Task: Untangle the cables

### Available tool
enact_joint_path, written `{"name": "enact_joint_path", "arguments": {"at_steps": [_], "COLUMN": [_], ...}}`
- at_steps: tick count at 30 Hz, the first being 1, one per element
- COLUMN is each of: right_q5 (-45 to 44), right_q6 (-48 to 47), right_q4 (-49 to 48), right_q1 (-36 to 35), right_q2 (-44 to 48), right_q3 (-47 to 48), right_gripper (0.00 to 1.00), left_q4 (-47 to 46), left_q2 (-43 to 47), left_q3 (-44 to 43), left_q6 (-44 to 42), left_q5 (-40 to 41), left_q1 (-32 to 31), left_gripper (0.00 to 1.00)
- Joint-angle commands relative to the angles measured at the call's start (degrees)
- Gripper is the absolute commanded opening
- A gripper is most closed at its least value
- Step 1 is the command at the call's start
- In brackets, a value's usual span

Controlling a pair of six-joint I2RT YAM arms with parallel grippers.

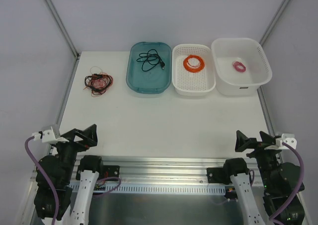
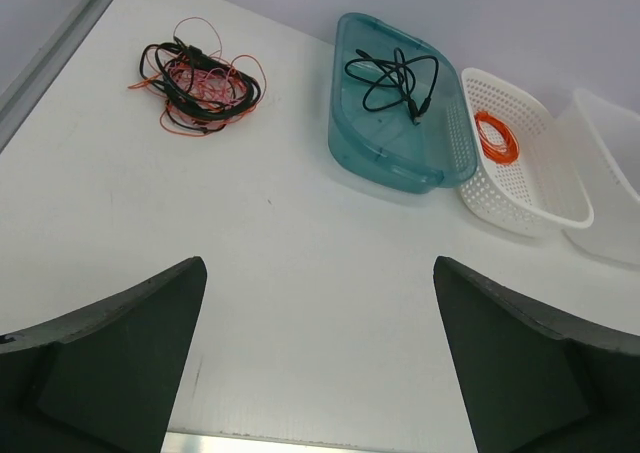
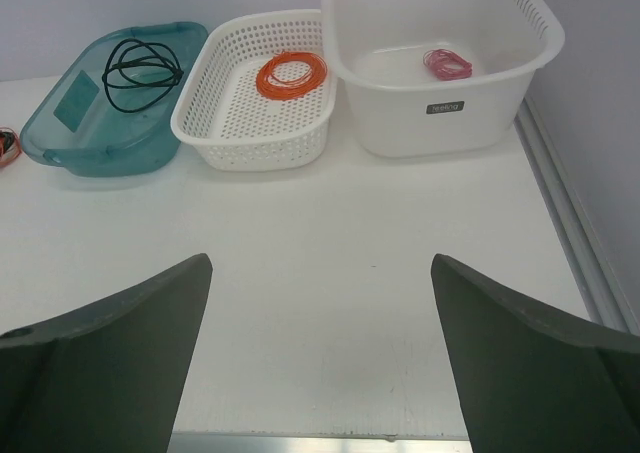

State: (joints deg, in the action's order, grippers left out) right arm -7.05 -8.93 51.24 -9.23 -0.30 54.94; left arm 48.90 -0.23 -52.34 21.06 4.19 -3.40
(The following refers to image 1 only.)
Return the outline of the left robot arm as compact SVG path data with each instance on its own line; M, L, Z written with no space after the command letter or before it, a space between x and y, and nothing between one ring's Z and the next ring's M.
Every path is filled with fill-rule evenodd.
M97 146L97 125L64 134L54 126L34 133L35 140L53 146L57 153L36 160L38 186L34 205L45 225L86 225L97 180L104 176L102 158L78 153Z

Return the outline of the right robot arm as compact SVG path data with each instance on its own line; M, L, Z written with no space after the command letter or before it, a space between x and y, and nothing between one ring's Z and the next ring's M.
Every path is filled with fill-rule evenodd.
M245 225L301 225L305 209L298 198L304 190L304 162L296 150L294 134L271 136L260 132L261 140L236 132L236 152L248 150L257 169L249 169L244 158L227 159L224 184L232 184Z

